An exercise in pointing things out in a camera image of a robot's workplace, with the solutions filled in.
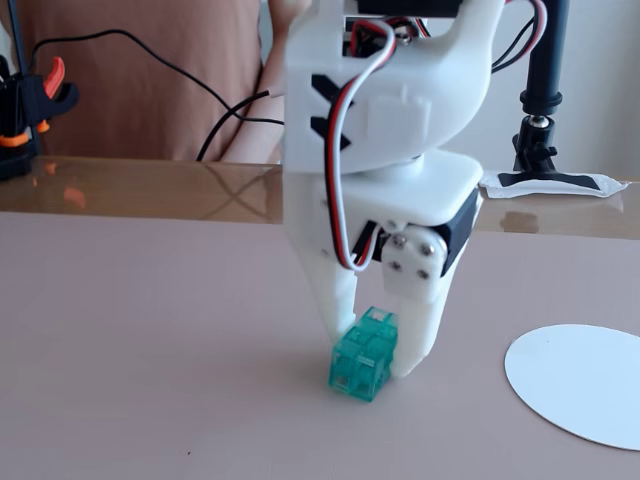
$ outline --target table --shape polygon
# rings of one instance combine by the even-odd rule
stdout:
[[[180,220],[282,222],[281,169],[47,157],[0,183],[0,211]],[[610,199],[487,201],[477,230],[640,239],[640,184]]]
[[[640,454],[539,418],[502,368],[510,342],[540,326],[593,323],[640,335],[638,242],[474,233],[432,354],[364,404],[325,386],[331,345],[282,227],[265,225],[278,221],[278,208],[266,207],[278,202],[265,197],[277,192],[268,186],[277,169],[252,167],[263,171],[256,176],[221,166],[236,182],[227,197],[266,175],[242,198],[265,207],[266,219],[248,211],[262,224],[240,224],[188,220],[198,198],[217,199],[213,208],[230,199],[190,173],[184,191],[193,195],[170,202],[168,165],[158,166],[168,169],[166,183],[141,166],[138,176],[86,190],[91,180],[78,167],[68,177],[76,183],[58,189],[85,193],[84,208],[75,194],[60,200],[54,183],[65,165],[87,173],[91,162],[61,162],[32,187],[52,194],[40,208],[83,216],[0,213],[3,480],[600,480],[640,471]],[[152,217],[137,182],[161,185],[156,217],[183,221],[88,215],[119,208]],[[25,192],[24,209],[26,184],[10,187]],[[137,200],[135,211],[118,198]],[[246,210],[237,198],[225,208]],[[539,224],[539,233],[560,228]],[[606,236],[602,225],[587,231]],[[393,310],[378,265],[361,277],[357,313],[371,304]]]

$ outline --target orange clamp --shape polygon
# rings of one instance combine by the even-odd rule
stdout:
[[[56,94],[62,81],[64,80],[65,66],[62,58],[54,57],[53,69],[47,79],[43,82],[44,91],[49,98],[53,98]],[[40,122],[37,126],[38,133],[48,132],[51,126],[46,120]],[[25,145],[29,142],[29,135],[24,132],[16,137],[3,137],[0,135],[0,147],[3,148],[16,148]]]

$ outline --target white disc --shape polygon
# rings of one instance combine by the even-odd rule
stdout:
[[[558,325],[516,340],[505,371],[540,416],[592,442],[640,451],[640,338]]]

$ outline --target lego block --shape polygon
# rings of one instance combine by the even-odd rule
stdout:
[[[372,402],[391,376],[396,316],[371,307],[333,348],[329,386]]]

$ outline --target pink table surface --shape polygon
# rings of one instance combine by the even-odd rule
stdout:
[[[640,334],[638,271],[637,242],[476,234],[433,353],[364,404],[326,387],[281,227],[0,214],[0,479],[635,479],[503,358],[544,325]]]

